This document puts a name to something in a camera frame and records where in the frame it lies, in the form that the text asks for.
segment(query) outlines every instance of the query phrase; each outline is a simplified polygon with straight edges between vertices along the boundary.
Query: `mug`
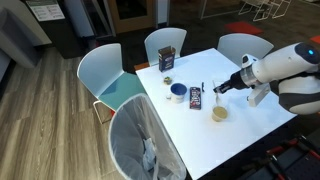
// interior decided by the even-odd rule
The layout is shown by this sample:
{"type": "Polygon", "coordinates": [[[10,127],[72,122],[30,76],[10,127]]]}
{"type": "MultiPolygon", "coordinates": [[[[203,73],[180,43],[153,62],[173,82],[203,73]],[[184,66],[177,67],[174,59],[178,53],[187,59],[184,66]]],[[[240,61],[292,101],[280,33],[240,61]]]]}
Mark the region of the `mug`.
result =
{"type": "Polygon", "coordinates": [[[181,83],[175,83],[172,84],[170,92],[171,94],[168,99],[171,99],[173,103],[182,103],[187,92],[187,87],[181,83]]]}

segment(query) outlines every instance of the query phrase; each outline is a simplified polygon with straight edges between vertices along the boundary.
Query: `cardboard box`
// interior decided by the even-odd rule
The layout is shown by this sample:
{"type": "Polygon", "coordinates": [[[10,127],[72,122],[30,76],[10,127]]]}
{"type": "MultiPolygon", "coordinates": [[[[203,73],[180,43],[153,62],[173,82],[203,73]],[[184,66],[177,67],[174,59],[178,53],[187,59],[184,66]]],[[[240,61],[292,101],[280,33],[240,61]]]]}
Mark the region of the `cardboard box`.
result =
{"type": "Polygon", "coordinates": [[[161,72],[172,69],[174,66],[174,56],[176,53],[176,49],[167,46],[165,48],[159,49],[159,70],[161,72]]]}

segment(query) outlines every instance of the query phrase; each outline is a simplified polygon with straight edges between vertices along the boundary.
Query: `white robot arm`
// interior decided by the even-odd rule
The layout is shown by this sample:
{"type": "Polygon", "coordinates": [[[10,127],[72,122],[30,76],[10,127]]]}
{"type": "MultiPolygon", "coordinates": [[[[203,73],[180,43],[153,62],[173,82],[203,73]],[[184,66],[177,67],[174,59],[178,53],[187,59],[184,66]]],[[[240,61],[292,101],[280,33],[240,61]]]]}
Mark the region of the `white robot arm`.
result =
{"type": "Polygon", "coordinates": [[[319,63],[320,54],[314,47],[293,44],[235,72],[214,91],[223,94],[232,88],[254,88],[279,80],[280,105],[295,114],[312,114],[320,111],[319,63]]]}

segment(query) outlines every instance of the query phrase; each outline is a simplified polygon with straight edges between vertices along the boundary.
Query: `trash bag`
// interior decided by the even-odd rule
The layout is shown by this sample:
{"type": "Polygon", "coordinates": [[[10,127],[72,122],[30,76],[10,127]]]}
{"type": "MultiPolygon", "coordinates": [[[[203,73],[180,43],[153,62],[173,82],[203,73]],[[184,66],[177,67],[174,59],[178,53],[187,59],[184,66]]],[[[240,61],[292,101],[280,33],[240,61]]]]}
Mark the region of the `trash bag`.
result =
{"type": "Polygon", "coordinates": [[[111,158],[125,179],[186,177],[186,167],[145,94],[131,97],[118,108],[108,140],[111,158]]]}

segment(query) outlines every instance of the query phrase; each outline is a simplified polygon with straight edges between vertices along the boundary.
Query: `wooden floor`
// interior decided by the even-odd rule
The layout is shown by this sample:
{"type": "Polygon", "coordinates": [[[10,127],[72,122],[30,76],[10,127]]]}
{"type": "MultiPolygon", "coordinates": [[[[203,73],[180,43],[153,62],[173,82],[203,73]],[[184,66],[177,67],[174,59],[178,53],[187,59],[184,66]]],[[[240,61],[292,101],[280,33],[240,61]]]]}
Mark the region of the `wooden floor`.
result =
{"type": "Polygon", "coordinates": [[[77,78],[79,62],[50,48],[35,69],[15,66],[0,102],[1,180],[123,179],[110,159],[109,123],[99,123],[77,78]]]}

